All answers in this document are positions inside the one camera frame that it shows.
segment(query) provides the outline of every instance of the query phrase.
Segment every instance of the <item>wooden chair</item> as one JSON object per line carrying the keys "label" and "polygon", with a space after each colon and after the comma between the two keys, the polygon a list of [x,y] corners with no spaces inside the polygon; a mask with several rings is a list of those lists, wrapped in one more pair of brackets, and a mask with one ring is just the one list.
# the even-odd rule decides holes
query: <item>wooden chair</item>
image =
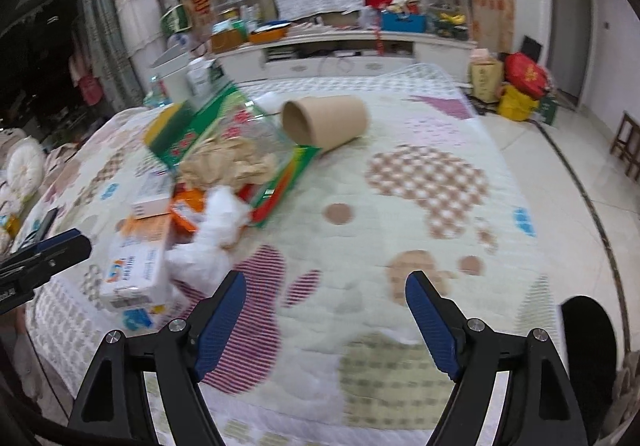
{"label": "wooden chair", "polygon": [[634,166],[636,167],[634,180],[637,181],[640,178],[640,125],[626,111],[609,152],[613,154],[616,150],[620,151],[618,158],[629,163],[626,167],[627,176],[631,176]]}

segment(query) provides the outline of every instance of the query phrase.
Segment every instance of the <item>door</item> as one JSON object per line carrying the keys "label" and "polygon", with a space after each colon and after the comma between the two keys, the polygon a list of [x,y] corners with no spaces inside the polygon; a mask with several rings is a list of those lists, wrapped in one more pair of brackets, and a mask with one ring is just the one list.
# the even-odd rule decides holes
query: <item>door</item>
{"label": "door", "polygon": [[556,86],[580,97],[591,44],[591,0],[554,0],[548,68]]}

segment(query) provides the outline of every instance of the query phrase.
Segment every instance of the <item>floor border stripe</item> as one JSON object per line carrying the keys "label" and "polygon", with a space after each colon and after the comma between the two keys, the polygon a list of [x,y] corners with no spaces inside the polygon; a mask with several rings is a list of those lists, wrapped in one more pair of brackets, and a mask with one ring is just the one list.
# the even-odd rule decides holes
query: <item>floor border stripe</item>
{"label": "floor border stripe", "polygon": [[577,174],[575,173],[575,170],[569,164],[569,161],[567,161],[567,158],[564,156],[564,153],[562,153],[562,150],[560,149],[560,147],[556,145],[556,142],[551,138],[551,136],[548,134],[546,129],[540,123],[538,123],[537,121],[534,121],[533,119],[530,119],[529,123],[532,123],[538,128],[540,133],[542,133],[542,135],[546,139],[547,143],[549,143],[549,145],[551,145],[551,148],[554,149],[554,152],[558,155],[558,158],[560,159],[560,161],[562,161],[564,168],[566,168],[566,171],[569,173],[569,175],[571,176],[571,179],[574,181],[574,184],[576,188],[579,190],[580,195],[582,196],[582,200],[587,205],[587,208],[591,214],[591,218],[593,219],[593,222],[596,225],[596,228],[598,229],[598,233],[600,234],[600,238],[602,240],[602,245],[604,246],[605,252],[607,253],[607,258],[609,259],[609,266],[611,267],[613,282],[616,286],[618,303],[620,304],[620,314],[622,315],[622,335],[625,343],[625,354],[626,354],[631,350],[631,334],[629,332],[629,313],[626,308],[625,291],[622,287],[622,279],[620,278],[620,270],[618,269],[618,263],[616,262],[615,255],[613,254],[613,249],[611,248],[611,243],[609,241],[609,238],[607,237],[607,232],[605,231],[604,226],[602,225],[602,220],[600,219],[600,216],[596,211],[596,207],[593,205],[593,202],[587,195],[587,191],[582,185],[582,182],[580,181]]}

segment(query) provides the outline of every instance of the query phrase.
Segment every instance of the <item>paper tube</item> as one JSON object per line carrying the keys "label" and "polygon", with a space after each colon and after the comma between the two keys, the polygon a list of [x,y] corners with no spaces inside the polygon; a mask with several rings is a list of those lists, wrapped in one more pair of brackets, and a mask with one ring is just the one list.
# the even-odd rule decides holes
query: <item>paper tube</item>
{"label": "paper tube", "polygon": [[306,97],[285,103],[282,128],[299,145],[328,152],[367,130],[367,109],[354,96]]}

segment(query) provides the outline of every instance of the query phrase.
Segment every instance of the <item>quilted bedspread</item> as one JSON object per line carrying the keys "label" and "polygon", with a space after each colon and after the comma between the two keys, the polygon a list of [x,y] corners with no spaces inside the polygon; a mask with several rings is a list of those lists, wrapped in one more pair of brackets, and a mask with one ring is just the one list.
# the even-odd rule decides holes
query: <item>quilted bedspread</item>
{"label": "quilted bedspread", "polygon": [[[270,90],[356,95],[370,126],[319,158],[264,229],[243,234],[234,260],[247,299],[220,364],[200,384],[207,406],[229,445],[423,445],[452,384],[407,308],[408,273],[423,270],[441,295],[494,330],[543,327],[558,343],[526,202],[435,67],[245,89],[252,97]],[[148,166],[140,136],[154,115],[136,111],[98,131],[25,224],[59,205],[56,231],[76,226],[94,242],[91,259],[45,285],[27,311],[38,352],[73,394],[113,325],[95,288],[126,216],[122,203]],[[193,305],[204,296],[180,287]],[[157,381],[146,381],[160,442],[171,444]],[[492,442],[504,385],[498,378],[479,444]]]}

